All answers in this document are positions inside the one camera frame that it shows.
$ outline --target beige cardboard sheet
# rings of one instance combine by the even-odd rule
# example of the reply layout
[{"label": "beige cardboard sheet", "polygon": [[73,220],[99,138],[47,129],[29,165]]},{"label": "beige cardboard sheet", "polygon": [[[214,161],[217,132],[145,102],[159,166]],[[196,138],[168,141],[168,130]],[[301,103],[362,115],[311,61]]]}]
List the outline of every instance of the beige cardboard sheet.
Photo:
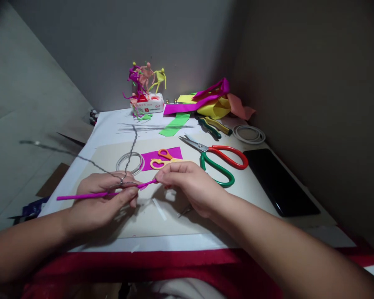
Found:
[{"label": "beige cardboard sheet", "polygon": [[[207,146],[211,146],[213,144],[228,145],[241,151],[267,147],[266,144],[262,144],[259,147],[248,145],[240,142],[234,136],[227,137],[224,135],[219,142],[208,142],[208,136],[210,135],[207,133],[193,135],[197,141]],[[99,147],[94,153],[92,160],[108,171],[115,171],[116,162],[122,155],[130,151],[131,145],[131,142],[125,142]],[[185,144],[178,137],[141,141],[137,140],[133,151],[143,154],[162,148],[178,146],[181,148],[184,159],[192,160],[199,164],[200,153],[189,145]],[[238,160],[237,156],[233,153],[227,152],[227,154],[235,160]],[[214,154],[209,153],[208,156],[216,163],[227,168],[234,175],[236,183],[230,188],[227,188],[228,192],[242,197],[245,200],[268,211],[269,213],[279,217],[266,193],[260,186],[258,180],[249,167],[245,170],[237,170]],[[129,169],[134,169],[137,161],[138,158],[133,159]],[[218,181],[227,180],[226,177],[209,165],[207,165],[207,170],[214,179]],[[88,164],[77,181],[72,194],[76,193],[76,188],[80,181],[94,172],[100,171],[92,164]],[[156,172],[156,170],[140,172],[135,178],[145,183],[151,181]],[[319,225],[335,225],[336,223],[332,217],[321,207],[313,196],[307,192],[307,189],[303,188],[303,190],[321,210],[321,214],[284,219],[302,228]],[[163,215],[159,213],[153,199],[157,200],[157,203],[163,211],[163,215],[165,216],[166,220],[164,220]],[[62,204],[62,209],[68,208],[72,204],[73,201],[64,201]],[[118,234],[118,238],[130,238],[159,235],[185,235],[208,232],[218,234],[220,232],[220,229],[217,228],[211,221],[201,218],[195,211],[190,212],[186,217],[178,218],[178,213],[180,213],[186,207],[186,205],[188,205],[188,201],[180,190],[166,191],[160,184],[151,184],[146,189],[139,192],[138,207],[135,210],[130,209],[129,207],[122,209],[120,216],[118,217],[119,226],[116,230],[116,234]]]}]

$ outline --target scissor handle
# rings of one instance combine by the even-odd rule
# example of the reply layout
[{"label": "scissor handle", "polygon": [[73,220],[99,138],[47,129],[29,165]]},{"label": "scissor handle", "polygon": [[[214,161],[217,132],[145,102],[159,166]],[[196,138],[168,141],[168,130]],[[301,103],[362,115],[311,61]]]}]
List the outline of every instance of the scissor handle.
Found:
[{"label": "scissor handle", "polygon": [[[237,162],[235,162],[234,160],[232,160],[231,158],[226,156],[220,150],[227,150],[229,152],[235,153],[237,156],[239,156],[241,158],[242,165],[238,164]],[[248,167],[248,159],[246,158],[246,156],[242,152],[240,152],[238,149],[235,149],[234,147],[228,147],[228,146],[224,146],[224,145],[212,145],[212,147],[208,148],[208,152],[212,152],[212,153],[218,155],[224,161],[229,163],[232,167],[237,168],[239,170],[243,170],[243,169],[246,169]]]},{"label": "scissor handle", "polygon": [[158,155],[161,156],[161,157],[164,157],[166,159],[169,159],[169,160],[172,160],[173,157],[169,154],[168,150],[167,149],[160,149],[158,151]]},{"label": "scissor handle", "polygon": [[[157,164],[163,164],[163,165],[160,166],[160,167],[157,167],[157,166],[154,166],[154,162],[157,163]],[[160,159],[151,159],[150,166],[151,166],[152,169],[160,170],[168,163],[170,163],[170,161],[163,161],[163,160],[160,160]]]},{"label": "scissor handle", "polygon": [[228,171],[226,168],[223,168],[219,164],[216,164],[215,162],[213,162],[211,159],[208,158],[207,154],[205,152],[203,152],[203,153],[201,153],[201,157],[199,159],[199,164],[201,165],[201,168],[206,171],[207,168],[205,167],[205,161],[208,162],[208,164],[210,166],[212,166],[217,171],[224,174],[229,179],[229,181],[227,183],[222,183],[222,182],[219,182],[219,181],[215,180],[220,186],[222,186],[223,188],[228,188],[232,184],[235,183],[236,180],[235,180],[234,176],[231,174],[230,171]]}]

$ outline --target left hand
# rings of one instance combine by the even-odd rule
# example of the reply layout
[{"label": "left hand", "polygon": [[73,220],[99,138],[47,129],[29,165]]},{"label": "left hand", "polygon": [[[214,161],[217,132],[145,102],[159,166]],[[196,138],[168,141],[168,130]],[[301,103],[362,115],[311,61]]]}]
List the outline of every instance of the left hand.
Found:
[{"label": "left hand", "polygon": [[[113,174],[123,178],[125,172],[113,172]],[[111,186],[117,185],[119,181],[120,179],[110,174],[94,173],[80,182],[76,194],[105,192]],[[127,172],[123,181],[141,184],[134,180],[130,172]],[[74,205],[68,209],[64,220],[66,231],[71,235],[87,233],[108,225],[127,203],[130,204],[130,207],[135,208],[138,196],[136,184],[123,184],[121,187],[123,190],[113,198],[76,200]]]}]

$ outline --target wire coil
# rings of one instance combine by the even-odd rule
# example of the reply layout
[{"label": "wire coil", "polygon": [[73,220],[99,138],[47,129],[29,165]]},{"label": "wire coil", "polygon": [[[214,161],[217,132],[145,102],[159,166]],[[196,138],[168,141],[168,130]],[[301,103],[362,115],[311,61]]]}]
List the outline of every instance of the wire coil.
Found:
[{"label": "wire coil", "polygon": [[[244,129],[248,129],[248,130],[252,130],[252,131],[256,132],[257,136],[252,138],[252,139],[245,139],[245,138],[241,137],[241,135],[239,134],[239,131],[244,130]],[[245,142],[245,143],[248,143],[248,144],[251,144],[251,145],[261,144],[266,139],[266,135],[265,135],[265,133],[263,133],[262,130],[260,130],[256,127],[253,127],[253,126],[249,126],[249,125],[237,125],[237,126],[235,126],[233,128],[233,134],[238,140],[240,140],[242,142]]]},{"label": "wire coil", "polygon": [[132,175],[136,175],[140,172],[140,170],[144,167],[144,158],[142,157],[142,155],[140,155],[138,152],[130,152],[130,153],[127,153],[127,154],[124,154],[122,157],[119,158],[118,162],[116,163],[116,171],[120,171],[120,167],[121,167],[121,164],[124,160],[126,159],[130,159],[131,157],[139,157],[140,158],[140,162],[138,164],[138,166],[133,169],[132,171],[130,171],[132,173]]}]

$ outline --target white table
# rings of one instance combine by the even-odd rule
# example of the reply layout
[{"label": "white table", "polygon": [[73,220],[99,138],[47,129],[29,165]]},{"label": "white table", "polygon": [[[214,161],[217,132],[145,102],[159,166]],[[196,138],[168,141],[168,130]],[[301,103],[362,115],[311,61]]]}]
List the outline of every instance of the white table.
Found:
[{"label": "white table", "polygon": [[[166,125],[170,123],[172,117],[163,117],[162,113],[156,113],[152,117],[148,124]],[[223,121],[228,127],[233,127],[237,124],[245,124],[244,121],[238,118],[228,118]],[[81,156],[90,159],[96,148],[109,145],[117,144],[122,142],[133,141],[135,134],[122,133],[117,134],[117,129],[120,127],[119,123],[136,123],[136,120],[130,115],[130,109],[116,110],[111,112],[102,112],[98,118],[97,124],[86,144],[81,150]],[[177,135],[184,134],[197,134],[202,132],[202,128],[197,124],[194,118],[190,118],[187,125],[193,125],[194,128],[182,129]],[[150,138],[160,138],[159,131],[154,132],[140,132],[138,134],[138,140],[147,140]],[[208,142],[207,145],[214,143],[212,136],[207,133]],[[258,148],[267,148],[267,144],[263,143]],[[53,195],[47,202],[43,211],[39,216],[47,215],[60,210],[61,202],[56,201],[57,196],[69,195],[80,177],[82,171],[85,169],[88,162],[76,158],[70,166],[68,172],[61,180],[60,184],[54,191]],[[297,179],[294,179],[301,185],[303,190],[308,193],[305,188]],[[306,231],[313,236],[321,239],[322,241],[330,244],[333,247],[354,247],[356,246],[337,226],[332,225],[328,227],[311,227],[306,228]],[[72,252],[134,252],[134,251],[192,251],[192,250],[213,250],[221,248],[236,248],[238,247],[230,238],[222,236],[220,239],[218,236],[213,234],[195,234],[195,235],[169,235],[169,236],[158,236],[158,237],[144,237],[144,238],[123,238],[116,239],[113,242],[101,245],[101,246],[79,246],[72,249]],[[368,267],[369,271],[374,274],[374,266]]]}]

